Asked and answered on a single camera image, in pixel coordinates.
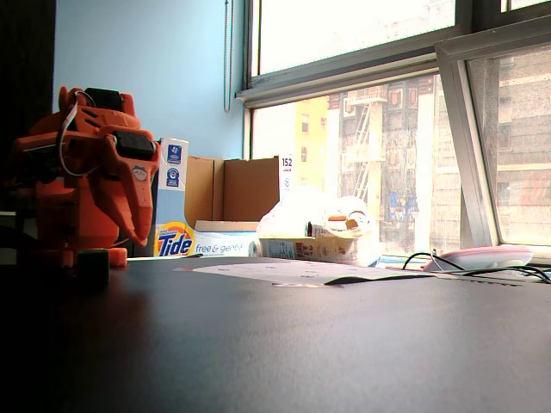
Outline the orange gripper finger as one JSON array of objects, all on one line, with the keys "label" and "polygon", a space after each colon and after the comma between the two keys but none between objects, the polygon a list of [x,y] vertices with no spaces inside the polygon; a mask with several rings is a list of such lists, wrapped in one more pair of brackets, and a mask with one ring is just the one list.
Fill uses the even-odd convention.
[{"label": "orange gripper finger", "polygon": [[121,180],[106,173],[101,174],[103,211],[123,232],[132,229],[132,215]]},{"label": "orange gripper finger", "polygon": [[131,159],[124,164],[124,189],[130,206],[133,222],[132,240],[140,245],[147,244],[152,224],[152,178],[158,170],[158,160]]}]

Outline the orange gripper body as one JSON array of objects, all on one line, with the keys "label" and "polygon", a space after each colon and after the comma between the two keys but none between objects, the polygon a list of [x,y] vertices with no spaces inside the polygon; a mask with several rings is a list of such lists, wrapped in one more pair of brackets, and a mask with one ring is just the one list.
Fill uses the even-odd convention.
[{"label": "orange gripper body", "polygon": [[161,149],[158,141],[143,129],[127,126],[104,126],[101,166],[107,173],[121,173],[135,167],[145,173],[156,173]]}]

